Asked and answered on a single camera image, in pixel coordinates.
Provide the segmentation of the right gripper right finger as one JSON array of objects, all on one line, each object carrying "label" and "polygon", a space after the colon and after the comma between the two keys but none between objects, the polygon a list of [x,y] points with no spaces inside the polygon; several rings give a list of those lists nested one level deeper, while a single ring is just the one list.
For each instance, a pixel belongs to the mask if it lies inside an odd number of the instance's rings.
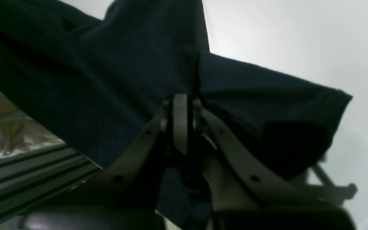
[{"label": "right gripper right finger", "polygon": [[213,204],[207,230],[354,230],[349,214],[298,191],[243,146],[230,128],[191,99],[193,150]]}]

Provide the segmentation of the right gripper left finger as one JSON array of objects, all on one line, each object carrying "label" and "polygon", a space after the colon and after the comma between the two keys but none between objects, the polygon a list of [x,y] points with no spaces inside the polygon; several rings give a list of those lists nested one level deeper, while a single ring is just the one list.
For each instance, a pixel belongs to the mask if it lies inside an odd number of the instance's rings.
[{"label": "right gripper left finger", "polygon": [[22,230],[164,230],[156,213],[167,167],[185,163],[189,101],[175,94],[108,168],[29,211]]}]

